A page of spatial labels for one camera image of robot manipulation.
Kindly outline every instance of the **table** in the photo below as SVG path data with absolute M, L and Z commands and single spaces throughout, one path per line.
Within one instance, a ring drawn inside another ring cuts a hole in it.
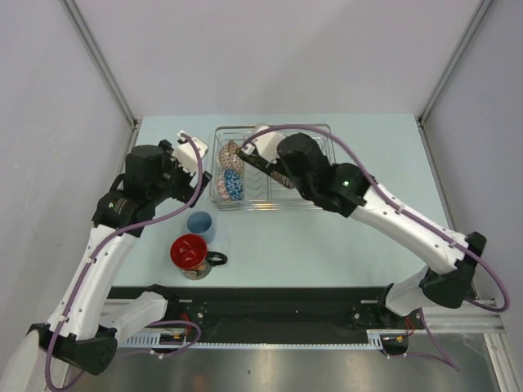
M 440 225 L 445 215 L 418 126 L 412 114 L 261 114 L 146 116 L 136 143 L 176 142 L 180 130 L 212 149 L 219 126 L 257 123 L 327 123 L 348 143 L 378 181 L 393 194 Z M 336 146 L 338 163 L 350 159 Z M 211 169 L 211 159 L 204 159 Z M 164 215 L 181 204 L 168 200 Z M 210 245 L 229 263 L 206 278 L 189 280 L 169 257 L 172 242 L 184 233 L 192 211 L 210 212 L 217 237 Z M 219 212 L 208 189 L 192 210 L 144 229 L 123 262 L 115 286 L 168 287 L 369 287 L 399 282 L 424 264 L 377 230 L 322 210 Z

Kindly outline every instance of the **cup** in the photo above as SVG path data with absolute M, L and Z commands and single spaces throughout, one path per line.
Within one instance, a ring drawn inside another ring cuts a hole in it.
M 186 226 L 189 233 L 199 235 L 206 243 L 211 243 L 216 236 L 212 217 L 205 211 L 190 214 Z
M 171 246 L 171 260 L 186 278 L 198 280 L 209 275 L 212 267 L 224 265 L 227 256 L 209 251 L 202 237 L 186 234 Z

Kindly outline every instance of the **metal frame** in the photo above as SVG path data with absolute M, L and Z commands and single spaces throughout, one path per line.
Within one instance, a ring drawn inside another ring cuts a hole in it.
M 487 15 L 490 13 L 496 2 L 497 0 L 482 0 L 481 4 L 477 7 L 474 16 L 471 18 L 471 21 L 465 29 L 463 36 L 460 38 L 456 49 L 454 49 L 449 62 L 445 66 L 445 70 L 443 71 L 440 80 L 438 80 L 436 87 L 432 91 L 431 96 L 425 105 L 425 109 L 420 116 L 420 123 L 422 125 L 427 122 L 429 116 L 432 113 L 432 110 L 436 106 L 446 87 L 449 85 L 449 82 L 454 76 L 456 69 L 463 59 L 463 56 L 470 47 L 472 40 L 480 31 L 480 28 L 485 22 Z
M 116 83 L 116 79 L 107 65 L 107 61 L 105 61 L 105 57 L 102 55 L 101 50 L 98 47 L 91 30 L 89 29 L 89 26 L 87 26 L 87 23 L 78 8 L 78 5 L 74 0 L 60 0 L 60 2 L 62 3 L 65 12 L 69 16 L 71 23 L 76 28 L 76 31 L 80 36 L 87 53 L 89 53 L 89 56 L 92 58 L 94 65 L 100 72 L 100 76 L 104 80 L 105 85 L 116 101 L 119 110 L 122 112 L 122 115 L 127 120 L 129 126 L 134 127 L 136 125 L 136 120 L 132 115 L 131 108 L 125 100 L 125 96 L 123 96 L 120 87 Z

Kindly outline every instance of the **wire rack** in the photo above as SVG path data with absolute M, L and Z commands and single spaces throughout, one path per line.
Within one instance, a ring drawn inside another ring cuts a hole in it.
M 330 132 L 328 124 L 311 124 Z M 316 208 L 311 202 L 303 200 L 297 190 L 282 186 L 267 174 L 257 170 L 251 165 L 244 163 L 241 176 L 243 197 L 239 201 L 224 200 L 217 192 L 217 178 L 224 171 L 218 163 L 217 157 L 222 147 L 229 141 L 241 145 L 249 137 L 256 126 L 219 127 L 215 131 L 212 147 L 212 183 L 211 199 L 221 211 L 230 210 L 281 210 L 289 208 Z M 322 152 L 329 158 L 331 163 L 336 162 L 334 156 L 333 142 L 310 131 L 300 131 L 316 140 Z M 296 130 L 282 131 L 284 135 L 298 133 Z

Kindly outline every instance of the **cable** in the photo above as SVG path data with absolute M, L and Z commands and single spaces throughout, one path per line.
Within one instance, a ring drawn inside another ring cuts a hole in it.
M 91 260 L 95 261 L 96 256 L 98 256 L 98 253 L 100 253 L 100 251 L 104 248 L 104 246 L 107 245 L 107 243 L 114 237 L 116 237 L 120 234 L 124 234 L 130 230 L 140 229 L 142 227 L 153 225 L 155 223 L 163 222 L 169 218 L 172 218 L 173 216 L 176 216 L 176 215 L 182 213 L 196 201 L 196 198 L 199 196 L 199 191 L 202 188 L 202 183 L 203 183 L 203 163 L 202 163 L 201 157 L 199 156 L 198 147 L 193 142 L 193 140 L 190 138 L 190 136 L 183 134 L 182 137 L 185 137 L 186 141 L 192 147 L 194 154 L 196 156 L 196 162 L 198 163 L 198 183 L 196 184 L 193 195 L 190 197 L 189 201 L 186 204 L 184 204 L 183 206 L 181 206 L 180 208 L 178 208 L 177 210 L 170 212 L 164 216 L 160 216 L 158 218 L 151 219 L 151 220 L 146 220 L 146 221 L 140 222 L 140 223 L 135 223 L 134 225 L 125 226 L 121 229 L 115 230 L 113 233 L 111 233 L 105 239 L 103 239 L 100 242 L 100 244 L 95 248 L 95 250 L 89 256 L 89 258 Z M 51 359 L 52 359 L 52 353 L 55 349 L 56 340 L 58 339 L 58 336 L 60 335 L 60 331 L 64 326 L 65 320 L 67 319 L 67 315 L 71 311 L 71 307 L 73 306 L 74 300 L 76 299 L 76 296 L 78 295 L 78 292 L 80 291 L 80 287 L 82 286 L 83 280 L 85 279 L 87 272 L 88 272 L 89 268 L 91 268 L 92 264 L 93 263 L 86 263 L 82 269 L 82 272 L 80 272 L 80 275 L 78 276 L 78 279 L 77 279 L 76 283 L 74 284 L 73 290 L 71 291 L 71 295 L 69 296 L 69 299 L 67 300 L 67 303 L 65 304 L 64 311 L 62 312 L 62 315 L 60 316 L 60 321 L 56 325 L 56 329 L 53 332 L 53 334 L 51 336 L 51 341 L 49 342 L 49 346 L 47 347 L 44 374 L 45 374 L 45 378 L 46 378 L 47 388 L 49 388 L 49 390 L 52 392 L 62 392 L 62 391 L 70 389 L 71 387 L 74 386 L 74 384 L 76 384 L 76 382 L 78 382 L 78 380 L 80 379 L 80 377 L 83 374 L 83 372 L 80 372 L 68 385 L 59 388 L 59 387 L 55 386 L 52 382 Z
M 425 229 L 428 229 L 433 234 L 437 235 L 438 237 L 442 238 L 444 241 L 446 241 L 448 244 L 451 244 L 452 246 L 456 247 L 459 251 L 465 253 L 467 256 L 470 256 L 477 264 L 481 265 L 487 273 L 490 275 L 490 277 L 496 282 L 496 284 L 499 287 L 499 290 L 501 291 L 503 295 L 503 306 L 500 308 L 496 308 L 493 306 L 488 306 L 481 304 L 478 301 L 469 300 L 466 299 L 465 301 L 470 302 L 471 304 L 482 308 L 484 310 L 488 310 L 491 312 L 504 312 L 507 310 L 510 306 L 510 296 L 508 295 L 507 288 L 503 284 L 501 278 L 494 272 L 494 270 L 490 267 L 490 265 L 487 264 L 486 261 L 481 259 L 476 253 L 470 251 L 468 248 L 464 247 L 463 245 L 459 243 L 455 243 L 455 241 L 448 236 L 446 233 L 444 233 L 442 230 L 438 229 L 437 227 L 431 225 L 430 223 L 426 222 L 424 219 L 420 218 L 417 215 L 414 215 L 409 210 L 402 209 L 399 204 L 396 204 L 392 199 L 390 199 L 378 186 L 378 183 L 376 180 L 370 175 L 370 173 L 365 168 L 364 164 L 360 161 L 360 159 L 354 154 L 354 152 L 351 150 L 351 148 L 339 137 L 331 134 L 328 131 L 325 131 L 321 128 L 314 127 L 312 125 L 299 125 L 299 124 L 292 124 L 292 125 L 276 125 L 273 127 L 268 127 L 264 130 L 258 131 L 255 134 L 252 134 L 249 136 L 244 143 L 242 144 L 242 147 L 250 143 L 253 139 L 256 139 L 259 136 L 263 136 L 267 133 L 271 133 L 274 131 L 282 131 L 282 130 L 288 130 L 288 129 L 298 129 L 303 131 L 312 131 L 314 133 L 319 133 L 330 140 L 334 141 L 337 145 L 339 145 L 355 162 L 355 164 L 360 168 L 361 172 L 363 173 L 364 177 L 367 179 L 367 181 L 370 183 L 370 185 L 374 188 L 376 193 L 379 195 L 380 198 L 385 201 L 385 203 L 389 204 L 391 207 L 393 207 L 398 213 L 404 214 L 407 216 L 410 220 L 415 221 Z
M 432 344 L 438 349 L 440 354 L 443 355 L 443 357 L 445 358 L 445 361 L 441 361 L 441 362 L 447 363 L 449 366 L 454 368 L 456 370 L 456 372 L 459 372 L 458 365 L 456 365 L 456 363 L 454 363 L 454 361 L 447 355 L 447 353 L 445 353 L 445 350 L 443 350 L 443 347 L 441 347 L 440 342 L 432 334 L 430 328 L 427 325 L 427 321 L 425 320 L 425 314 L 423 313 L 423 309 L 419 308 L 418 313 L 419 313 L 419 317 L 422 321 L 423 327 L 427 331 L 427 335 L 428 335 L 429 339 L 432 341 Z
M 459 367 L 456 365 L 456 363 L 445 353 L 445 350 L 443 350 L 443 347 L 441 347 L 440 342 L 434 337 L 434 334 L 431 332 L 429 327 L 427 326 L 427 321 L 425 320 L 425 314 L 423 314 L 423 310 L 420 308 L 418 309 L 418 313 L 421 319 L 421 322 L 423 324 L 423 327 L 427 331 L 427 335 L 429 339 L 431 340 L 432 344 L 436 347 L 436 349 L 440 352 L 441 355 L 443 355 L 443 358 L 438 357 L 434 354 L 429 353 L 403 353 L 398 355 L 390 355 L 385 350 L 381 350 L 382 354 L 387 357 L 387 359 L 390 358 L 408 358 L 408 357 L 419 357 L 419 358 L 427 358 L 427 359 L 434 359 L 436 361 L 440 361 L 444 363 L 445 365 L 449 365 L 451 368 L 453 368 L 456 372 L 459 372 Z

